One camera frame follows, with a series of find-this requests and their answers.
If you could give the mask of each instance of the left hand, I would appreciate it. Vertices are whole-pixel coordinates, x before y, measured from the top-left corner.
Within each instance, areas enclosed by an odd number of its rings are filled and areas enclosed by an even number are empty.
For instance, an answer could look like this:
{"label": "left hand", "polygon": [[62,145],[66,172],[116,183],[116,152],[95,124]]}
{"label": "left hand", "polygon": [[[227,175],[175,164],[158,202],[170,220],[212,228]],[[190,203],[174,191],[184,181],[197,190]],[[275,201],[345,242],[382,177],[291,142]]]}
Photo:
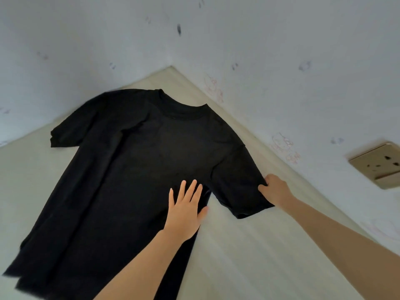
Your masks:
{"label": "left hand", "polygon": [[171,234],[173,238],[177,238],[180,243],[193,237],[207,215],[207,206],[197,214],[197,206],[203,186],[199,184],[193,194],[196,184],[197,181],[193,180],[185,193],[186,181],[182,181],[176,203],[174,201],[174,191],[172,188],[170,189],[168,215],[164,232]]}

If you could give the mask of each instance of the beige surface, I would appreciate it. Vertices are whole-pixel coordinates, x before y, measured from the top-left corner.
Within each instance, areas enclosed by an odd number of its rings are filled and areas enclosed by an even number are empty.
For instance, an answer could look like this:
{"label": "beige surface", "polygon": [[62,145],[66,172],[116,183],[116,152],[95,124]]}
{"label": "beige surface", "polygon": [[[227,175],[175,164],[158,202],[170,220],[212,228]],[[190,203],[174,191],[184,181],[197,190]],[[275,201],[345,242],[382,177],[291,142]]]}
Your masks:
{"label": "beige surface", "polygon": [[[208,103],[242,138],[263,174],[286,179],[298,198],[365,235],[307,181],[262,145],[232,117],[173,68],[128,88],[162,88],[189,105]],[[17,253],[76,148],[50,148],[54,122],[0,148],[1,257],[4,270]],[[319,248],[289,216],[271,208],[237,220],[211,196],[181,286],[179,300],[361,299]],[[13,291],[14,279],[0,279],[0,298],[28,297]]]}

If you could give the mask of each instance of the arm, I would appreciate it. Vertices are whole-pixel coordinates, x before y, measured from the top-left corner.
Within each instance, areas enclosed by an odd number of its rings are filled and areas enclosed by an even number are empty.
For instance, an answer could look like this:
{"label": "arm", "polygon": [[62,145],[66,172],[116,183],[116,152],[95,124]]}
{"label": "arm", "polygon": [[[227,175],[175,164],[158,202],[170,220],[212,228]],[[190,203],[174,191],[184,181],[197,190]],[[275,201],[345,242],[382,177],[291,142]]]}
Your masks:
{"label": "arm", "polygon": [[400,299],[400,256],[298,200],[285,181],[265,178],[259,191],[300,224],[365,299]]}
{"label": "arm", "polygon": [[186,182],[182,181],[176,203],[173,190],[170,190],[164,229],[157,233],[148,246],[129,262],[94,300],[154,299],[176,252],[184,241],[196,233],[207,214],[207,207],[197,214],[202,185],[199,184],[193,195],[196,183],[194,180],[185,194]]}

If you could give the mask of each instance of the t-shirt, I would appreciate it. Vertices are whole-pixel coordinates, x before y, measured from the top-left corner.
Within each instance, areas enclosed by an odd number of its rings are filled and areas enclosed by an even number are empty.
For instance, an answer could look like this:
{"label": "t-shirt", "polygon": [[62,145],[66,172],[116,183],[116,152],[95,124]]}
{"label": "t-shirt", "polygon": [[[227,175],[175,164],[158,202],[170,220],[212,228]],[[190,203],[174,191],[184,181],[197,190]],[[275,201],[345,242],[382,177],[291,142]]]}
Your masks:
{"label": "t-shirt", "polygon": [[[237,218],[272,207],[235,132],[209,106],[162,90],[117,90],[83,104],[51,132],[79,146],[5,275],[45,299],[91,300],[164,228],[168,192],[203,184]],[[174,300],[196,235],[173,258],[155,299]]]}

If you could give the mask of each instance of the crew neckline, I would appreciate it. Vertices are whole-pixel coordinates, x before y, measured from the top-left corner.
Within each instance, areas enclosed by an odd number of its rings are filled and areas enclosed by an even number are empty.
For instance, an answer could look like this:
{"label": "crew neckline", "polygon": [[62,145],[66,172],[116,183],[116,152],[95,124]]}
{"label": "crew neckline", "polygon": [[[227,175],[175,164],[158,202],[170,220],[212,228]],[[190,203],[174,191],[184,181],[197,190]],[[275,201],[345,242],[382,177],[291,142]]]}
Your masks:
{"label": "crew neckline", "polygon": [[190,106],[174,100],[162,89],[156,90],[156,92],[157,95],[154,102],[164,115],[172,119],[197,119],[210,111],[208,104]]}

